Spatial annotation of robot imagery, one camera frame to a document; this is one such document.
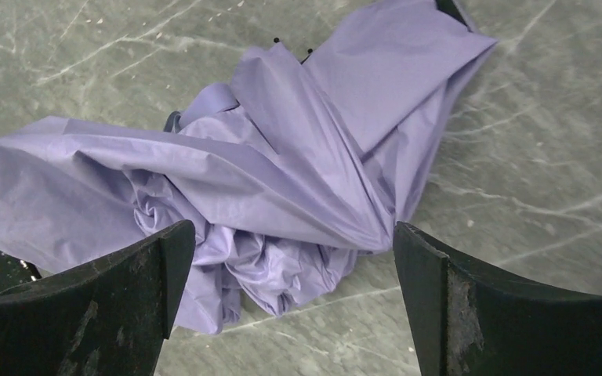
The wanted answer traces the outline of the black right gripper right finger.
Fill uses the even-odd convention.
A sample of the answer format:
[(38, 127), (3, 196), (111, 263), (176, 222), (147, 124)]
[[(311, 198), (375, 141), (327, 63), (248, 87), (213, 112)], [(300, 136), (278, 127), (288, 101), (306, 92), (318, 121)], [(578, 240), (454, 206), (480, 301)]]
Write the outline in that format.
[(602, 296), (521, 277), (406, 222), (393, 253), (423, 375), (602, 375)]

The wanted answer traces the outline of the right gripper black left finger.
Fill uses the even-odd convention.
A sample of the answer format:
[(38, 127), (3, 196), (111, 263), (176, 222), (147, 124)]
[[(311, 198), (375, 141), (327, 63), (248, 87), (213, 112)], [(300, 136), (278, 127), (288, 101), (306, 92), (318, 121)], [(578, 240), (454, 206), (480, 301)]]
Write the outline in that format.
[(0, 375), (152, 375), (180, 307), (195, 228), (0, 294)]

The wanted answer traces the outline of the lilac and black folding umbrella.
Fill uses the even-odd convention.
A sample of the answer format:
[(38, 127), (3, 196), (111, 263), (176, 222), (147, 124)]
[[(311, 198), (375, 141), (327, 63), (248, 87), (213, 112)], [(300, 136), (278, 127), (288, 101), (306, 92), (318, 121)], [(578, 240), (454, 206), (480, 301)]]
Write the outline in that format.
[(495, 43), (432, 1), (379, 1), (304, 62), (249, 49), (170, 132), (45, 117), (0, 137), (0, 250), (59, 273), (187, 219), (176, 325), (218, 334), (241, 293), (280, 316), (390, 249)]

